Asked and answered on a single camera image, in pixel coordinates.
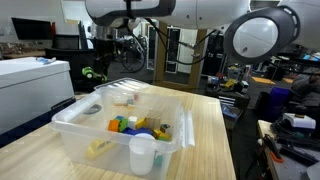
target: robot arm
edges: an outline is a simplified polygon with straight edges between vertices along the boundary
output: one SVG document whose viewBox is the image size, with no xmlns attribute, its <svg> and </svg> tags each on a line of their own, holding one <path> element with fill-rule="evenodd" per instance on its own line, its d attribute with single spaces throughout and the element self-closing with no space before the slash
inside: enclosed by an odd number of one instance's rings
<svg viewBox="0 0 320 180">
<path fill-rule="evenodd" d="M 148 17 L 187 29 L 217 29 L 229 57 L 245 64 L 269 59 L 291 43 L 320 46 L 320 1 L 282 0 L 250 12 L 250 0 L 86 0 L 98 26 L 118 28 Z"/>
</svg>

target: white container lid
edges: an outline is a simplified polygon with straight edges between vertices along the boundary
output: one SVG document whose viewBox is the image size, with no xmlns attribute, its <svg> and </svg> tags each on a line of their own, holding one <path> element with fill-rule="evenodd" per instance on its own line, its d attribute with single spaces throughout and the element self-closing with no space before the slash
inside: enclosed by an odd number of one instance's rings
<svg viewBox="0 0 320 180">
<path fill-rule="evenodd" d="M 0 61 L 0 88 L 69 71 L 65 61 L 43 65 L 35 57 Z"/>
</svg>

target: workbench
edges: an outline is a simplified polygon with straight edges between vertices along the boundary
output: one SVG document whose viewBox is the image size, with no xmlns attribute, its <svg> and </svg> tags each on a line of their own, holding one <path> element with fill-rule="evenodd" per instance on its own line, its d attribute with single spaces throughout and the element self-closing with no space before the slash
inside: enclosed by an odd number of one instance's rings
<svg viewBox="0 0 320 180">
<path fill-rule="evenodd" d="M 195 147 L 172 154 L 166 179 L 236 179 L 218 99 L 150 86 L 193 114 Z M 0 179 L 138 179 L 72 162 L 60 133 L 45 125 L 0 149 Z"/>
<path fill-rule="evenodd" d="M 270 130 L 271 123 L 259 120 L 258 121 L 258 129 L 260 137 L 263 137 L 265 134 L 269 134 L 271 137 L 274 137 L 274 134 Z M 312 156 L 315 156 L 317 159 L 320 159 L 320 152 L 312 151 L 308 149 L 296 148 L 302 152 L 307 152 Z M 277 179 L 299 179 L 299 180 L 308 180 L 308 176 L 306 174 L 307 167 L 296 162 L 295 160 L 288 158 L 284 155 L 281 155 L 284 159 L 283 163 L 274 162 L 270 156 L 270 151 L 268 148 L 265 149 L 265 154 L 267 157 L 268 165 L 274 180 Z"/>
<path fill-rule="evenodd" d="M 45 56 L 45 51 L 32 51 L 22 54 L 5 54 L 3 55 L 3 58 L 5 59 L 18 59 L 18 58 L 24 58 L 24 57 L 42 57 Z"/>
</svg>

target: white paper cup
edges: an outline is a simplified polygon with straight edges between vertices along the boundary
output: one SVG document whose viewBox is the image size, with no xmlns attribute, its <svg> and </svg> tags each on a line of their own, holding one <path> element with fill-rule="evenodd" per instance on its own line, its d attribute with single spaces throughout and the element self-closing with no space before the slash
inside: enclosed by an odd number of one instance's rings
<svg viewBox="0 0 320 180">
<path fill-rule="evenodd" d="M 155 140 L 150 134 L 141 133 L 132 137 L 129 142 L 131 170 L 140 176 L 151 171 L 155 156 L 155 149 L 152 144 L 146 145 L 146 140 L 142 138 Z"/>
</svg>

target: computer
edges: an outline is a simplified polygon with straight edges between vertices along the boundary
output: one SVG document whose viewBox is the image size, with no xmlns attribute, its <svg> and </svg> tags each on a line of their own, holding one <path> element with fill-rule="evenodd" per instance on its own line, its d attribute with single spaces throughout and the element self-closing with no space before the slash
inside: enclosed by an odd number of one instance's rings
<svg viewBox="0 0 320 180">
<path fill-rule="evenodd" d="M 49 40 L 53 37 L 49 21 L 11 19 L 19 40 Z"/>
</svg>

